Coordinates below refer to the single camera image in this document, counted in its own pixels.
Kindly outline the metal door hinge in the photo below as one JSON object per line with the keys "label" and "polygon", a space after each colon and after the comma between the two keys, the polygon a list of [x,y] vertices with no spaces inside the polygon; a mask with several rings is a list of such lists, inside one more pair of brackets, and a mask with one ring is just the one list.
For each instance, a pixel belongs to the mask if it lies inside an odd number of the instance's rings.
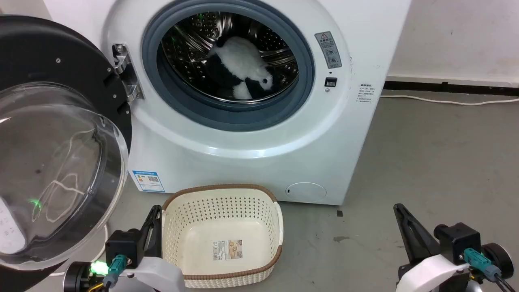
{"label": "metal door hinge", "polygon": [[119,75],[124,85],[127,102],[136,99],[144,99],[141,83],[137,77],[128,47],[125,44],[113,44],[112,46],[115,72]]}

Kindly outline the black washing machine door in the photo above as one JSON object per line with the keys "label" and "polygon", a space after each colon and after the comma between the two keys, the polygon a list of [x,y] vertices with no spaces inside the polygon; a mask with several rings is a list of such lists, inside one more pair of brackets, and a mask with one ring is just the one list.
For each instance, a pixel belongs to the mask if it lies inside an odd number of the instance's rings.
{"label": "black washing machine door", "polygon": [[124,84],[73,29],[0,15],[0,292],[25,292],[97,235],[127,177]]}

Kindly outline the paper label with barcode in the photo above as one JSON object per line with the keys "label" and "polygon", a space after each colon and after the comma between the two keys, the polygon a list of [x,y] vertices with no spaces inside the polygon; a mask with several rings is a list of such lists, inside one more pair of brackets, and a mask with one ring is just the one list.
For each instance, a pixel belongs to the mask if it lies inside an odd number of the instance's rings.
{"label": "paper label with barcode", "polygon": [[217,240],[212,245],[213,261],[237,260],[243,258],[242,240]]}

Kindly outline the cream perforated laundry basket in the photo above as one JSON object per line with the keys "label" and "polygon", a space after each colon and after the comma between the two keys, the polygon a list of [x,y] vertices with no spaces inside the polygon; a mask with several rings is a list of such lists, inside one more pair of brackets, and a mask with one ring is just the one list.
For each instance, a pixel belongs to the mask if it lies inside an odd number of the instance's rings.
{"label": "cream perforated laundry basket", "polygon": [[[182,270],[188,288],[230,288],[259,283],[280,259],[284,224],[267,188],[253,184],[191,187],[162,206],[163,259]],[[213,261],[217,240],[242,240],[243,258]]]}

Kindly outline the blue energy label sticker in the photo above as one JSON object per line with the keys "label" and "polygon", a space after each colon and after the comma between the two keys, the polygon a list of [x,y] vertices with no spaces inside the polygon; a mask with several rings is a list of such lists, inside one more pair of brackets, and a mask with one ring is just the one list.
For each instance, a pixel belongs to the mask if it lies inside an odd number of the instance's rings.
{"label": "blue energy label sticker", "polygon": [[132,170],[131,172],[132,178],[140,191],[165,193],[165,189],[157,172],[137,170]]}

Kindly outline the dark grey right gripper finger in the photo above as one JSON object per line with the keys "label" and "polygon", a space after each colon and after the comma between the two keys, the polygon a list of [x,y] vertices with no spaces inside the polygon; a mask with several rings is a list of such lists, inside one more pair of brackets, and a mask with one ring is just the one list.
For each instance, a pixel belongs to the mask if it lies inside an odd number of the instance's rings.
{"label": "dark grey right gripper finger", "polygon": [[393,207],[397,225],[411,265],[419,264],[428,257],[440,253],[438,241],[415,218],[415,216],[402,203]]}

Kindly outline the round white filter cover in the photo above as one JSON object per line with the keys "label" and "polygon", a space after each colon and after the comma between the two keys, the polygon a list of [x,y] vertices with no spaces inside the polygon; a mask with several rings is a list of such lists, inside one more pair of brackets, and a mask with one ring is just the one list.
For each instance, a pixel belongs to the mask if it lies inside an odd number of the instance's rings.
{"label": "round white filter cover", "polygon": [[300,203],[319,203],[327,195],[326,189],[313,182],[297,182],[285,189],[286,196]]}

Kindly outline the black baseboard strip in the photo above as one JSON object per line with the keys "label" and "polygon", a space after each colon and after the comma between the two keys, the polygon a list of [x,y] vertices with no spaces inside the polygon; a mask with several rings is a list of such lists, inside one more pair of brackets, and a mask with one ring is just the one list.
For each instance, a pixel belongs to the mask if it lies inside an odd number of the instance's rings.
{"label": "black baseboard strip", "polygon": [[473,86],[450,84],[449,82],[422,83],[386,81],[383,90],[448,92],[452,94],[497,95],[519,98],[519,88],[500,86]]}

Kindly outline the grey warning sticker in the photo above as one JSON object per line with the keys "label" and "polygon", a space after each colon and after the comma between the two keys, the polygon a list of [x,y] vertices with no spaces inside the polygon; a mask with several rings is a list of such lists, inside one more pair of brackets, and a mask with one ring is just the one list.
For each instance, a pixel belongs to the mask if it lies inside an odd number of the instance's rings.
{"label": "grey warning sticker", "polygon": [[330,31],[315,33],[315,38],[322,50],[326,65],[329,69],[342,67],[342,61],[336,41]]}

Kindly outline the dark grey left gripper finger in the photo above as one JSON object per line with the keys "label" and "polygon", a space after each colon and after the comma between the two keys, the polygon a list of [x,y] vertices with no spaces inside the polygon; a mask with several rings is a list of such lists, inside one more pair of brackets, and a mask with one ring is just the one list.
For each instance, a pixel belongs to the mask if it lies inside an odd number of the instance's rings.
{"label": "dark grey left gripper finger", "polygon": [[159,205],[152,206],[139,231],[138,260],[143,257],[159,258]]}
{"label": "dark grey left gripper finger", "polygon": [[156,256],[163,258],[163,211],[158,211],[156,218]]}

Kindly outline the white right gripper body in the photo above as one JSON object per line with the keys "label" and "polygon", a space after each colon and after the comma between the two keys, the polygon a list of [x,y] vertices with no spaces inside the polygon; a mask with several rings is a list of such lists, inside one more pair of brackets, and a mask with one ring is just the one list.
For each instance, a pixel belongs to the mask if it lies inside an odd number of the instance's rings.
{"label": "white right gripper body", "polygon": [[469,266],[465,261],[457,265],[443,255],[434,255],[406,272],[397,285],[397,292],[430,292]]}

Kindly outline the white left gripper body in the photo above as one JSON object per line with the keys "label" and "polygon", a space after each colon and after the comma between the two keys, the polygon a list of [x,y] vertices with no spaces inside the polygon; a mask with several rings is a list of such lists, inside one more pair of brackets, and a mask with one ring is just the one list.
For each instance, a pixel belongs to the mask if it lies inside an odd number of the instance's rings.
{"label": "white left gripper body", "polygon": [[143,257],[138,267],[120,274],[110,292],[186,292],[182,270],[158,257]]}

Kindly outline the white front-load washing machine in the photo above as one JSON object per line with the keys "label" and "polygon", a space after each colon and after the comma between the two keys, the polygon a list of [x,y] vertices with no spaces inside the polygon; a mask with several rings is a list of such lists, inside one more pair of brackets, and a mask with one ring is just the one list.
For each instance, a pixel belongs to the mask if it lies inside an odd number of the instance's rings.
{"label": "white front-load washing machine", "polygon": [[[113,44],[128,47],[144,99],[129,104],[129,172],[157,172],[165,193],[189,187],[255,184],[278,200],[311,182],[326,189],[317,204],[341,205],[373,119],[412,0],[262,0],[300,28],[313,52],[309,98],[284,122],[261,131],[200,125],[174,111],[154,90],[142,62],[151,18],[172,0],[42,0],[50,18],[87,37],[114,65]],[[315,33],[330,31],[342,67],[329,69]],[[372,103],[356,102],[361,84]]]}

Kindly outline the steel washing drum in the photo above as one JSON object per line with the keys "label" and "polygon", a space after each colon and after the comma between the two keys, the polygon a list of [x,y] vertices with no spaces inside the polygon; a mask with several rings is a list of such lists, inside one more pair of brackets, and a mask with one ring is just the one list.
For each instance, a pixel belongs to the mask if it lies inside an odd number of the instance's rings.
{"label": "steel washing drum", "polygon": [[245,15],[222,11],[191,15],[174,24],[161,45],[172,70],[191,89],[214,100],[239,103],[232,90],[211,80],[206,70],[213,45],[219,38],[233,36],[248,39],[274,69],[278,81],[266,99],[282,94],[296,83],[299,69],[287,43],[270,27]]}

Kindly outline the black and white panda plush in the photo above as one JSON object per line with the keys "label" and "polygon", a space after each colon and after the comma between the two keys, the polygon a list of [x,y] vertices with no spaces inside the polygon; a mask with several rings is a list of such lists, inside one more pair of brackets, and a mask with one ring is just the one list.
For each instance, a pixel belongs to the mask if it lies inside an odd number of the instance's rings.
{"label": "black and white panda plush", "polygon": [[276,90],[274,69],[248,39],[220,37],[208,53],[208,76],[236,100],[261,99]]}

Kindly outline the small white text sticker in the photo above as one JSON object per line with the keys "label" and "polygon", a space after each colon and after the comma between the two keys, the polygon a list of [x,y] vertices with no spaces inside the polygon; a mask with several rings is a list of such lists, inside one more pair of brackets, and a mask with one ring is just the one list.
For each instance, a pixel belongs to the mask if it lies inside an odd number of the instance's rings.
{"label": "small white text sticker", "polygon": [[371,84],[361,84],[356,95],[356,102],[372,103],[376,88]]}

